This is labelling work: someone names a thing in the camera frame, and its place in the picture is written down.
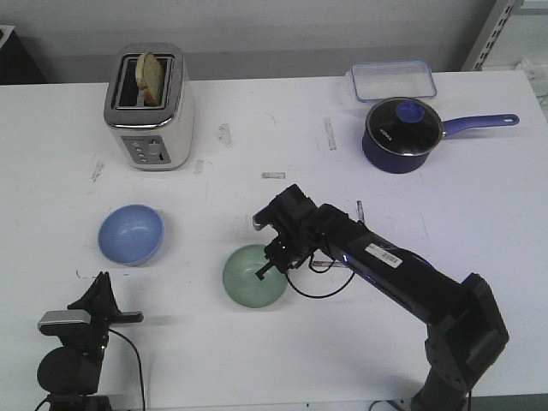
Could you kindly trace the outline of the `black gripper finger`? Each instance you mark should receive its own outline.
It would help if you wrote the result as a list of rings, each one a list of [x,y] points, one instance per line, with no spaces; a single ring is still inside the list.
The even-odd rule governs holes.
[[[275,268],[276,266],[274,265],[273,262],[271,261],[268,261],[266,262],[261,268],[259,268],[256,272],[255,272],[255,276],[260,280],[260,281],[264,281],[265,280],[265,274],[272,268]]]
[[[104,272],[104,293],[105,293],[105,311],[107,313],[121,313],[119,309],[116,297],[112,290],[112,283],[110,280],[110,273],[108,271]]]
[[[77,301],[68,304],[68,310],[95,310],[102,302],[104,295],[104,286],[106,283],[106,273],[100,272],[94,279],[92,285]]]

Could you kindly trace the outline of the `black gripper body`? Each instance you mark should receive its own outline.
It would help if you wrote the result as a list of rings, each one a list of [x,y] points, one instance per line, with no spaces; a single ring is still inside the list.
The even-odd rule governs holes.
[[[142,312],[94,313],[91,319],[93,329],[108,329],[111,325],[140,323],[144,319]]]
[[[268,205],[277,211],[277,236],[265,247],[266,258],[287,274],[317,250],[325,249],[325,213],[297,184],[278,194]]]

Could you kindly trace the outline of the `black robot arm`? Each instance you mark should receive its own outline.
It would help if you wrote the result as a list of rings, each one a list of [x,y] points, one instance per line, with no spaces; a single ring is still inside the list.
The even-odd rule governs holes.
[[[411,399],[413,410],[461,410],[509,333],[487,281],[472,273],[458,283],[418,254],[400,248],[333,205],[315,205],[293,184],[253,216],[256,230],[277,237],[265,247],[263,277],[302,265],[316,251],[340,262],[426,324],[431,369]]]
[[[48,392],[41,402],[50,410],[111,410],[110,398],[98,393],[109,335],[124,340],[134,351],[140,382],[141,408],[146,409],[140,353],[135,344],[112,325],[136,324],[141,312],[123,312],[112,291],[110,274],[101,271],[90,288],[64,310],[48,311],[37,328],[47,337],[58,337],[61,346],[39,363],[37,381]]]

